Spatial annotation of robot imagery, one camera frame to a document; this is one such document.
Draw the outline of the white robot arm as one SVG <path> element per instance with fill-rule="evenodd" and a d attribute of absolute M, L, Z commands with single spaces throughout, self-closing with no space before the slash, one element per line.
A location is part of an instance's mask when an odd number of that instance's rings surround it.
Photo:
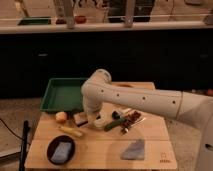
<path fill-rule="evenodd" d="M 195 171 L 213 171 L 213 97 L 183 91 L 121 87 L 111 84 L 105 69 L 96 70 L 82 85 L 87 116 L 104 102 L 177 120 L 201 132 Z"/>

